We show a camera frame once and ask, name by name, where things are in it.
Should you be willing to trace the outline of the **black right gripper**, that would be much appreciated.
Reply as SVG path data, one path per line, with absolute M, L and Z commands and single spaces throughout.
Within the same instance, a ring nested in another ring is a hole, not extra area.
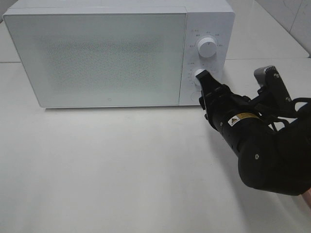
M 205 111 L 207 121 L 230 121 L 259 119 L 259 114 L 250 105 L 247 96 L 235 94 L 231 89 L 218 82 L 208 71 L 201 80 L 201 97 L 199 103 Z

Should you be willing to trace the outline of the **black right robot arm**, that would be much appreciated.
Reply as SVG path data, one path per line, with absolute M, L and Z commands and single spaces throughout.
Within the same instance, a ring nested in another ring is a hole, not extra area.
M 311 100 L 292 99 L 274 66 L 255 70 L 251 99 L 233 93 L 206 70 L 196 75 L 205 118 L 238 158 L 251 188 L 298 196 L 311 187 Z

